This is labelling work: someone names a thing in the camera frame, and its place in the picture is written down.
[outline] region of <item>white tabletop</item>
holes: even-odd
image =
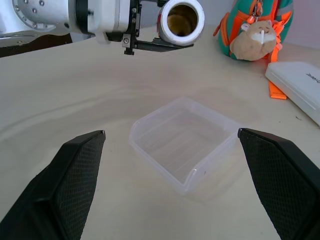
[[[84,240],[276,240],[241,145],[220,173],[182,197],[128,144],[133,123],[180,96],[292,140],[320,167],[320,129],[290,100],[269,98],[266,63],[222,55],[207,27],[193,48],[136,51],[90,39],[0,58],[0,219],[75,136],[105,130]],[[145,36],[155,34],[147,29]],[[320,51],[284,45],[281,61],[320,67]]]

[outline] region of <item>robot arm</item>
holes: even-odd
[[[133,49],[167,52],[192,47],[204,27],[196,0],[148,0],[161,7],[152,42],[138,40],[140,0],[1,0],[0,48],[30,43],[43,35],[95,35],[99,43],[122,42]]]

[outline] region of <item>clear plastic box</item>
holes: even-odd
[[[138,120],[129,144],[180,194],[195,190],[236,144],[241,125],[186,97]]]

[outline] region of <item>plush hamster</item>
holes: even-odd
[[[230,44],[237,59],[256,61],[271,53],[277,44],[277,35],[271,21],[244,23],[243,30]]]

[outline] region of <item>green backpack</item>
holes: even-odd
[[[271,20],[277,34],[277,45],[265,58],[269,57],[271,62],[276,62],[282,48],[280,42],[284,41],[290,28],[293,11],[293,0],[236,0],[231,12],[225,14],[213,36],[220,30],[218,42],[222,52],[237,59],[230,52],[230,44],[242,32],[242,24]]]

